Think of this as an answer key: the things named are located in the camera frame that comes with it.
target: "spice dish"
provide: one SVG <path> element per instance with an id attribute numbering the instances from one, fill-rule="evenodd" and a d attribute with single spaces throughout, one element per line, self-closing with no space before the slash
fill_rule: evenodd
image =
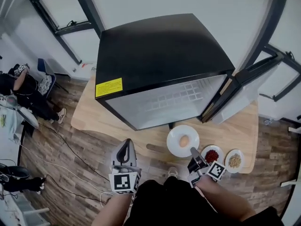
<path id="1" fill-rule="evenodd" d="M 214 161 L 217 161 L 221 164 L 224 163 L 224 152 L 217 145 L 206 146 L 203 149 L 201 155 L 208 164 L 211 164 Z"/>
<path id="2" fill-rule="evenodd" d="M 237 173 L 242 170 L 245 163 L 244 154 L 238 150 L 234 149 L 227 154 L 225 160 L 225 166 L 228 172 Z"/>

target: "person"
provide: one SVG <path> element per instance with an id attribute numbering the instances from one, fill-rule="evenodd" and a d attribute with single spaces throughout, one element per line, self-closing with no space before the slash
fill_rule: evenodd
<path id="1" fill-rule="evenodd" d="M 22 190 L 30 190 L 37 192 L 37 194 L 41 194 L 41 190 L 45 188 L 45 178 L 33 178 L 33 179 L 14 179 L 10 178 L 8 182 L 1 181 L 2 184 L 2 192 L 0 193 L 0 198 L 3 198 L 3 192 L 8 191 L 10 193 L 18 192 Z"/>
<path id="2" fill-rule="evenodd" d="M 247 200 L 227 191 L 208 175 L 196 183 L 205 198 L 188 182 L 178 180 L 177 175 L 173 167 L 164 185 L 154 180 L 140 185 L 124 225 L 283 225 L 273 207 L 256 214 Z M 92 226 L 123 225 L 131 199 L 132 194 L 114 195 Z"/>
<path id="3" fill-rule="evenodd" d="M 26 77 L 28 72 L 28 67 L 18 77 L 0 72 L 0 94 L 8 96 L 13 93 L 16 95 L 20 106 L 31 109 L 38 117 L 51 123 L 57 121 L 61 124 L 67 113 L 66 108 L 63 108 L 59 113 L 54 112 L 48 105 L 46 98 L 37 91 L 36 82 L 33 84 Z"/>

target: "small white plate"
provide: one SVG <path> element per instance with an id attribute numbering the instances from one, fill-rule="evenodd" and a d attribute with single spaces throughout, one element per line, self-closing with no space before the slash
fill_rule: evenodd
<path id="1" fill-rule="evenodd" d="M 232 168 L 232 167 L 229 166 L 230 157 L 234 156 L 235 154 L 238 154 L 240 156 L 240 159 L 241 159 L 241 163 L 240 163 L 240 166 L 238 168 Z M 240 172 L 242 170 L 242 168 L 244 167 L 244 164 L 245 164 L 245 156 L 240 150 L 234 149 L 234 150 L 232 150 L 228 153 L 228 155 L 226 157 L 226 160 L 225 160 L 225 166 L 226 166 L 226 169 L 227 169 L 228 172 L 230 172 L 230 173 Z"/>
<path id="2" fill-rule="evenodd" d="M 224 164 L 224 152 L 222 151 L 222 149 L 219 146 L 216 146 L 216 145 L 206 146 L 202 150 L 201 156 L 205 159 L 207 152 L 209 152 L 210 150 L 215 150 L 218 154 L 217 162 Z"/>
<path id="3" fill-rule="evenodd" d="M 185 147 L 180 147 L 180 139 L 182 136 L 187 135 L 189 137 L 189 143 Z M 198 149 L 199 136 L 196 130 L 191 126 L 180 125 L 173 128 L 167 136 L 167 147 L 169 151 L 177 157 L 191 156 L 190 149 L 192 147 Z"/>

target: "wooden table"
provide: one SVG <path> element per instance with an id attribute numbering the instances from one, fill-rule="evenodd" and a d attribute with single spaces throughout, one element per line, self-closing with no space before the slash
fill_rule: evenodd
<path id="1" fill-rule="evenodd" d="M 137 153 L 161 161 L 188 163 L 190 158 L 178 158 L 167 149 L 168 125 L 134 131 L 105 109 L 95 100 L 95 76 L 92 76 L 71 120 L 71 125 L 79 130 L 101 132 L 120 141 L 131 138 Z M 258 107 L 252 103 L 244 110 L 220 125 L 211 121 L 202 124 L 198 119 L 177 122 L 177 125 L 192 126 L 199 134 L 201 151 L 206 145 L 218 145 L 225 156 L 232 149 L 239 149 L 245 155 L 245 165 L 241 173 L 253 170 L 258 138 Z"/>

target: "sneaker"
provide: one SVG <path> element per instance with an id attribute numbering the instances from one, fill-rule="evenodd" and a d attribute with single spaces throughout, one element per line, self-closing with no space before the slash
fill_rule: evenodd
<path id="1" fill-rule="evenodd" d="M 42 183 L 42 185 L 40 186 L 40 189 L 43 190 L 45 188 L 45 182 Z"/>
<path id="2" fill-rule="evenodd" d="M 62 122 L 64 121 L 64 118 L 66 116 L 67 113 L 67 109 L 63 108 L 57 115 L 59 116 L 59 120 L 57 121 L 57 123 L 62 124 Z"/>
<path id="3" fill-rule="evenodd" d="M 175 177 L 178 178 L 179 173 L 176 167 L 170 167 L 168 170 L 168 177 Z"/>

